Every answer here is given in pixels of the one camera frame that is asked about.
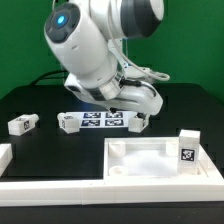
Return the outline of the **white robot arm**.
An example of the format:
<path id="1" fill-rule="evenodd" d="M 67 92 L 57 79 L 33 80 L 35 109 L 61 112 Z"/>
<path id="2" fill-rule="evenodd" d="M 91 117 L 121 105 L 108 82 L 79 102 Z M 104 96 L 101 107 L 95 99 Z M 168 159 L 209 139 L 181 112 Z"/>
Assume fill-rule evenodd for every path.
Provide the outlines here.
<path id="1" fill-rule="evenodd" d="M 69 72 L 65 87 L 111 111 L 158 114 L 163 100 L 152 82 L 166 76 L 133 64 L 116 41 L 152 35 L 163 16 L 163 0 L 68 0 L 54 8 L 44 36 Z"/>

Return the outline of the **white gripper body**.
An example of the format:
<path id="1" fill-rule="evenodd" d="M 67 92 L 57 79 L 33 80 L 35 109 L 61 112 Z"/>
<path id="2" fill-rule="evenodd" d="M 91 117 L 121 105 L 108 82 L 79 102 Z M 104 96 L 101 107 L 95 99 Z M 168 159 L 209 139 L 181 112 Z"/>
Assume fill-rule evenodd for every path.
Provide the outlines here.
<path id="1" fill-rule="evenodd" d="M 108 104 L 110 108 L 157 115 L 163 105 L 163 99 L 151 84 L 130 81 L 123 85 L 121 92 L 109 100 Z"/>

